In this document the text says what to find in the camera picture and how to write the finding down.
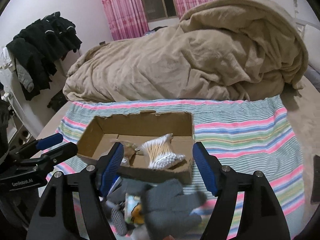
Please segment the pink curtain left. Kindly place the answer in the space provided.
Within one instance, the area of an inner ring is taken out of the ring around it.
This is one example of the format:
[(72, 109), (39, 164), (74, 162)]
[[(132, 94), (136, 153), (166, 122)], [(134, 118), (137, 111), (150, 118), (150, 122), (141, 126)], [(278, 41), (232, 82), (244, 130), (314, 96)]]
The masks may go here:
[(101, 0), (113, 40), (141, 37), (149, 31), (142, 0)]

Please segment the black clothes pile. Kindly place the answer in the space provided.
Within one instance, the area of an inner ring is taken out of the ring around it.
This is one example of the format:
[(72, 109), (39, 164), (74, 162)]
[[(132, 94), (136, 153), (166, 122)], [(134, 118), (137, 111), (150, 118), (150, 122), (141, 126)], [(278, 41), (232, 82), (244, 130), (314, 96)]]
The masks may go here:
[(55, 62), (63, 60), (72, 51), (77, 52), (82, 41), (76, 34), (76, 25), (61, 16), (59, 11), (36, 20), (14, 36), (6, 48), (28, 71), (33, 83), (32, 92), (21, 84), (27, 101), (49, 89), (51, 76), (57, 72)]

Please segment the beige fleece blanket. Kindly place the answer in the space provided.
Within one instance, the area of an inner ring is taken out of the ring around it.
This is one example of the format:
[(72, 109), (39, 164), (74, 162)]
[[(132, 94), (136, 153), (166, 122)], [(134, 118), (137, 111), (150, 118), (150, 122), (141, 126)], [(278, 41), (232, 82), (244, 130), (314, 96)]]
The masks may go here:
[(261, 100), (302, 89), (308, 51), (290, 14), (271, 0), (214, 0), (176, 25), (108, 42), (67, 74), (71, 101)]

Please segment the white socks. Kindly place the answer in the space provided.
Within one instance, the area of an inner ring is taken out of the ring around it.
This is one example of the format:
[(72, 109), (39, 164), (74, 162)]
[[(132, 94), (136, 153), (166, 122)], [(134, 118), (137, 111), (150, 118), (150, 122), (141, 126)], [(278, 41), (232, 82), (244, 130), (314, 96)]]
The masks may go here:
[(140, 226), (135, 228), (131, 233), (132, 240), (150, 240), (146, 227)]

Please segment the striped pastel blanket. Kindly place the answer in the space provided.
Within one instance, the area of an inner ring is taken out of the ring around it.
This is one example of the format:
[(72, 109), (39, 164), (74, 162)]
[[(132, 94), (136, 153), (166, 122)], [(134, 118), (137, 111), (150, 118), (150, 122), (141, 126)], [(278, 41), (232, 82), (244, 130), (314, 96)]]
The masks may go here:
[(303, 156), (281, 98), (259, 101), (153, 100), (119, 103), (69, 102), (48, 122), (42, 137), (61, 133), (77, 142), (95, 116), (142, 110), (189, 112), (194, 139), (208, 153), (238, 172), (259, 170), (268, 179), (286, 218), (291, 237), (302, 230), (305, 204)]

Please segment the cotton swabs bag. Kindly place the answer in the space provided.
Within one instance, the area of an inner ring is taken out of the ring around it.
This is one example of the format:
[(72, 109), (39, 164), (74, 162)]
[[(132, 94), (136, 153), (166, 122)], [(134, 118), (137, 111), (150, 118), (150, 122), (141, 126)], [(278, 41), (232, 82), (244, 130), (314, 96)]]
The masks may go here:
[(149, 140), (136, 148), (145, 157), (146, 165), (151, 170), (166, 170), (185, 160), (185, 155), (174, 152), (171, 141), (173, 134)]

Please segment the yellow duck tissue pack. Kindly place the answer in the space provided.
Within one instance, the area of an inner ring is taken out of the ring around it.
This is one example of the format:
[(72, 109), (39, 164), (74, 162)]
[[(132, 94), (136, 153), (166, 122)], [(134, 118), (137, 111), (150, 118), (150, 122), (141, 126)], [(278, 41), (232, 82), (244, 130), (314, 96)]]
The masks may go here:
[(128, 193), (125, 195), (124, 219), (127, 224), (144, 224), (144, 215), (139, 196)]

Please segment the grey fuzzy glove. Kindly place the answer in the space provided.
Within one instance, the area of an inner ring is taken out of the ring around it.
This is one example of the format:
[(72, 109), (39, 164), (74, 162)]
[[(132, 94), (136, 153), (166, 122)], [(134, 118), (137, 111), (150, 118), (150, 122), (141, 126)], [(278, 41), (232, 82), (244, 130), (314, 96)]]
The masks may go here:
[(141, 194), (142, 213), (150, 239), (179, 238), (202, 222), (193, 210), (207, 196), (201, 191), (184, 194), (177, 179), (167, 180)]

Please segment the brown cardboard box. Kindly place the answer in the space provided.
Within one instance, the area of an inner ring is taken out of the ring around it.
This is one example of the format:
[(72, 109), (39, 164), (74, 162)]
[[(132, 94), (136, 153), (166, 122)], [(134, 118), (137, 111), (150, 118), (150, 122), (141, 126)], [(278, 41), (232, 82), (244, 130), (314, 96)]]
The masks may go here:
[(125, 148), (130, 143), (140, 146), (169, 133), (173, 135), (171, 145), (174, 153), (185, 156), (182, 162), (166, 170), (151, 170), (144, 156), (137, 153), (129, 166), (121, 166), (118, 172), (122, 176), (151, 183), (176, 178), (182, 184), (191, 184), (194, 126), (193, 116), (188, 112), (144, 111), (95, 116), (77, 143), (77, 156), (87, 164), (95, 164), (102, 155), (108, 154), (115, 142), (121, 142)]

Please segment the blue tissue pack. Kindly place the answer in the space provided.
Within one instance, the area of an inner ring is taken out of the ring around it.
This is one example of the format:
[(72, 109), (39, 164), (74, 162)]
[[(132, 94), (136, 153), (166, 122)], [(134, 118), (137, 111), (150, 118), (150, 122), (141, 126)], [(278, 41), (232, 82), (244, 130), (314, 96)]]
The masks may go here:
[(117, 177), (117, 178), (114, 180), (111, 189), (117, 188), (117, 187), (121, 184), (121, 182), (122, 182), (122, 178), (121, 178), (121, 177)]

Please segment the black phone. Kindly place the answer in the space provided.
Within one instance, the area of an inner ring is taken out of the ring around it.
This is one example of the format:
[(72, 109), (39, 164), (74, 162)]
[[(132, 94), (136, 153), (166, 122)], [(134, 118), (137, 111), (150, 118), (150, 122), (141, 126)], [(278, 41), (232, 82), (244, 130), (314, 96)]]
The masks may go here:
[(311, 204), (320, 202), (320, 156), (315, 155), (313, 158), (313, 187), (311, 194)]

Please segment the grey dotted grip glove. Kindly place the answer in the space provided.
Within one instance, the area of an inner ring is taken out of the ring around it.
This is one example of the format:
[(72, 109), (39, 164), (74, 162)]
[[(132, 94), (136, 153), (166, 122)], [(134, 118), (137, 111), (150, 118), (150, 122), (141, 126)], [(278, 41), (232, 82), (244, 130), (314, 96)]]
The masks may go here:
[(141, 225), (127, 224), (124, 219), (125, 195), (131, 194), (139, 196), (152, 188), (152, 185), (133, 179), (122, 178), (121, 184), (117, 188), (110, 189), (107, 197), (102, 201), (108, 219), (114, 226), (119, 236), (126, 236), (136, 227)]

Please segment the grey knit garment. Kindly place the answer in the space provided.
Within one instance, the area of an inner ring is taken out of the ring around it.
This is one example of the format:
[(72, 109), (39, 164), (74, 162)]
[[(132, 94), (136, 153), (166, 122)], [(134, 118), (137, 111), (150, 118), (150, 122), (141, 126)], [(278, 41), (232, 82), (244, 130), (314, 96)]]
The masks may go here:
[(27, 92), (32, 92), (34, 89), (33, 80), (28, 73), (28, 71), (19, 63), (19, 61), (15, 60), (16, 72), (19, 82), (23, 85), (23, 87), (27, 90)]

